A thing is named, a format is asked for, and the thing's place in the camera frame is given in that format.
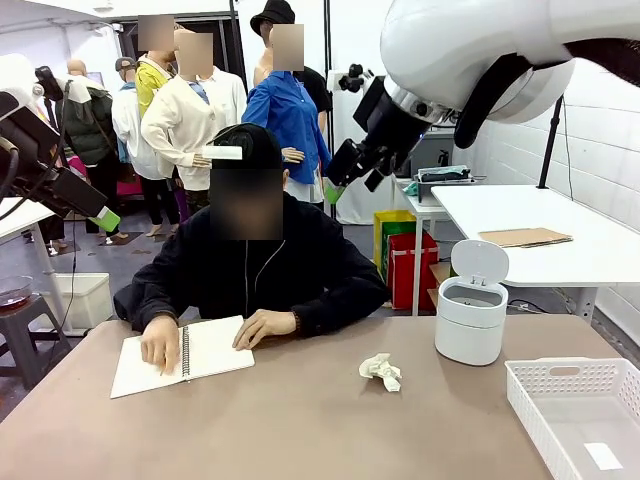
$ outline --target bowl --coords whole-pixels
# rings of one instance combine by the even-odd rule
[[[16,308],[31,296],[31,277],[6,277],[0,278],[0,309]]]

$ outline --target hand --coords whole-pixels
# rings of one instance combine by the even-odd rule
[[[211,159],[204,158],[200,153],[193,156],[193,166],[199,168],[211,168]]]
[[[142,360],[171,373],[180,360],[178,325],[168,315],[159,315],[142,334]]]
[[[251,350],[269,335],[288,335],[296,331],[296,317],[291,312],[258,310],[245,320],[233,341],[236,350]]]
[[[287,163],[302,163],[304,161],[304,152],[293,147],[283,148],[282,156]]]

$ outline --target table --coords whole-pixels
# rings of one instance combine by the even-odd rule
[[[591,320],[598,287],[640,285],[640,235],[552,191],[529,185],[436,187],[433,194],[462,233],[545,227],[573,242],[507,248],[514,287],[578,287],[576,315]]]
[[[505,360],[618,357],[577,317],[512,316],[494,365],[435,350],[434,318],[271,339],[256,366],[109,399],[121,321],[91,331],[0,424],[1,480],[551,480],[506,398]],[[358,366],[402,369],[388,393]]]
[[[0,204],[0,215],[8,212],[13,208],[21,199],[19,197],[5,198]],[[55,270],[51,265],[51,259],[49,258],[49,252],[47,246],[42,238],[42,232],[38,226],[40,220],[53,216],[54,213],[41,203],[32,202],[27,200],[18,210],[13,212],[4,220],[0,221],[0,239],[11,237],[16,234],[20,234],[25,230],[30,230],[33,235],[33,243],[36,248],[36,255],[38,261],[42,266],[42,272],[44,273],[49,288],[51,289],[51,298],[53,300],[53,307],[51,310],[56,316],[59,323],[62,323],[66,308],[62,299],[62,293],[58,286],[58,282],[55,277]],[[76,332],[70,322],[66,322],[62,327],[65,334],[68,336],[78,335],[81,336],[84,331]]]
[[[395,205],[396,190],[404,198],[405,203],[409,211],[416,217],[416,249],[415,249],[415,263],[413,266],[413,305],[411,308],[411,314],[418,315],[418,308],[420,305],[420,264],[422,262],[422,235],[418,235],[418,232],[422,232],[423,224],[425,220],[429,220],[429,235],[435,240],[436,234],[436,221],[447,220],[449,217],[447,211],[440,205],[438,200],[433,197],[432,202],[428,205],[420,205],[418,197],[410,197],[404,193],[404,188],[411,183],[411,180],[402,180],[392,176],[393,186],[391,188],[391,206]]]

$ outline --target white tray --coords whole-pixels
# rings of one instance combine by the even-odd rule
[[[505,365],[509,403],[555,480],[640,479],[640,372],[631,362]]]

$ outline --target gray stool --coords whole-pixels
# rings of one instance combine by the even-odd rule
[[[55,332],[31,332],[29,324],[40,315],[49,317]],[[7,343],[0,345],[0,356],[11,352],[15,367],[0,367],[0,376],[21,376],[26,389],[35,387],[47,374],[49,364],[64,357],[71,351],[67,337],[51,312],[49,305],[40,295],[33,294],[27,303],[14,310],[0,310],[0,334]],[[38,355],[36,340],[53,341],[53,351]]]

